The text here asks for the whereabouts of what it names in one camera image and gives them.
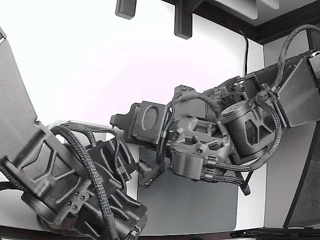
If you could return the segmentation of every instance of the black power cord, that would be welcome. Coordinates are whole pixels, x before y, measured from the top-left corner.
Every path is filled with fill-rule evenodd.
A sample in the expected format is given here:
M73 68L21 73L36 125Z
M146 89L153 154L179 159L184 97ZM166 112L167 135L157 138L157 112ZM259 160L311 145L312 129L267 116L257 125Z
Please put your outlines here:
M243 31L237 29L237 31L244 37L245 40L245 52L244 52L244 75L248 74L248 53L249 53L249 40Z

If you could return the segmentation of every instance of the white ceiling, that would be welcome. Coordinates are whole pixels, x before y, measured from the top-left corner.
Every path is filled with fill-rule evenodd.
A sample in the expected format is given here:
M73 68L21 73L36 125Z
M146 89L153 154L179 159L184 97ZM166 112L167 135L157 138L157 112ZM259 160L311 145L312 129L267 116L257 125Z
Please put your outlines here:
M301 8L305 5L308 5L312 2L315 2L316 0L279 0L279 9L275 10L268 6L267 4L263 3L260 0L256 1L256 9L257 9L257 19L253 20L249 17L217 2L216 0L206 0L207 2L211 3L212 5L215 5L226 12L229 12L236 17L245 20L246 22L250 23L251 25L258 26L260 24L263 24L265 22L268 22L269 20L272 20L274 18L277 18L283 14L286 14L288 12L291 12L295 9Z

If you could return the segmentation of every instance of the dark gray panel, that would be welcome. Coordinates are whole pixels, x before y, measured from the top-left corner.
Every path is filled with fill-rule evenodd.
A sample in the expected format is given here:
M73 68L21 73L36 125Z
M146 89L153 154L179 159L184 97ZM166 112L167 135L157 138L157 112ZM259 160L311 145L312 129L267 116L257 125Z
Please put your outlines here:
M155 156L141 148L140 159L154 163ZM138 201L148 209L143 235L227 232L236 227L238 186L233 184L193 182L166 171L148 189L138 188Z
M12 161L35 136L38 127L36 112L6 39L0 43L0 83L0 159Z
M292 206L288 227L313 227L320 225L320 125L312 140L308 160L298 188L297 201Z
M294 199L316 123L296 126L282 135L278 150L267 163L264 226L282 228Z

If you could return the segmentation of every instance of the robotic arm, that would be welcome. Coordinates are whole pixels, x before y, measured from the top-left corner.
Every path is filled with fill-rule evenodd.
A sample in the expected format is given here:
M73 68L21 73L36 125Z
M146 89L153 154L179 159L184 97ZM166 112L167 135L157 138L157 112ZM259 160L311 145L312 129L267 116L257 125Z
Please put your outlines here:
M143 188L167 169L192 181L236 184L249 195L253 171L275 153L282 132L320 120L320 51L286 60L291 40L305 29L320 33L312 25L297 28L278 64L203 93L178 86L167 105L134 103L128 114L110 120L123 136L80 122L46 127L37 121L10 45L0 35L0 171L10 181L0 190L23 191L21 199L44 229L95 240L134 240L142 232L147 208L126 194L134 171ZM90 144L83 146L73 132ZM114 138L96 141L93 132ZM154 165L136 163L126 143L156 151ZM249 172L246 179L242 172Z

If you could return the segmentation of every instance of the black shelf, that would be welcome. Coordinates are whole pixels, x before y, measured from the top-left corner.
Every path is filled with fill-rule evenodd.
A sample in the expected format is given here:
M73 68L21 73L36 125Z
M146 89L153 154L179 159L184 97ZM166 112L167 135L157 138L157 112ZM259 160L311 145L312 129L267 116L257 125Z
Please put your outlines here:
M287 36L298 26L304 24L320 24L320 0L290 11L258 26L254 26L204 0L162 1L175 5L174 34L184 39L192 37L192 13L217 23L236 33L238 33L240 30L249 39L262 45ZM124 6L125 2L132 3L132 0L118 0L118 3L121 4L117 4L116 12L124 12L123 9L126 9L126 12L134 13L136 4L131 4L131 10L128 10L129 5ZM131 16L126 17L122 14L121 17L130 19L133 16L131 14Z

